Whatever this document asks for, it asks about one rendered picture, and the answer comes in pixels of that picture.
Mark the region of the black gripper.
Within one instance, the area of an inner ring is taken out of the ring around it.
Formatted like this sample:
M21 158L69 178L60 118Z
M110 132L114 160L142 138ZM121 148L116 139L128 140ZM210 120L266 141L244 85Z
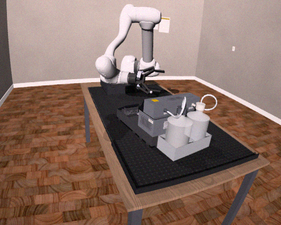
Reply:
M128 83L129 84L137 84L137 89L143 91L145 94L147 95L150 95L150 93L152 94L153 92L154 93L161 93L161 91L158 91L158 90L150 90L145 84L145 79L148 75L152 74L153 72L158 72L158 73L165 73L164 70L157 70L156 68L154 68L154 66L152 67L149 67L149 68L146 68L146 69L143 69L143 70L140 70L141 71L141 75L140 75L140 79L139 80L135 80L135 77L136 77L136 73L129 73L129 76L128 76ZM147 73L145 73L147 72ZM144 74L142 74L144 73ZM145 87L146 90L142 89L139 85L143 85Z

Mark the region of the white plastic bottle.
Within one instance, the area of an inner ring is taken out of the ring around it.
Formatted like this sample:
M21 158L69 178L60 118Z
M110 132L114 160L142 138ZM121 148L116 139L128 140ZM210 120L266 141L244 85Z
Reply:
M196 111L188 112L186 117L193 122L190 138L197 141L206 137L210 117L203 113L205 110L204 103L197 102L195 108Z
M179 116L181 110L182 106L177 106L176 117ZM185 107L180 118L170 116L167 120L165 140L175 148L189 144L193 122L185 117L187 110L188 108Z

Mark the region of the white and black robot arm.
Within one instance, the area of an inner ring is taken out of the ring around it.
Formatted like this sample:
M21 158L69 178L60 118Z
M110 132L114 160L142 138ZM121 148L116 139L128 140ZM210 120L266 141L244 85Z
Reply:
M159 63L153 57L153 29L156 24L161 22L160 17L161 12L151 7L135 7L132 4L127 4L122 9L117 38L108 46L105 54L95 62L101 81L107 84L129 85L129 73L137 73L135 79L139 80L141 76L140 69L154 66L154 68L160 70ZM134 56L125 56L119 70L116 66L114 53L126 39L132 23L139 23L142 29L142 58L139 61Z

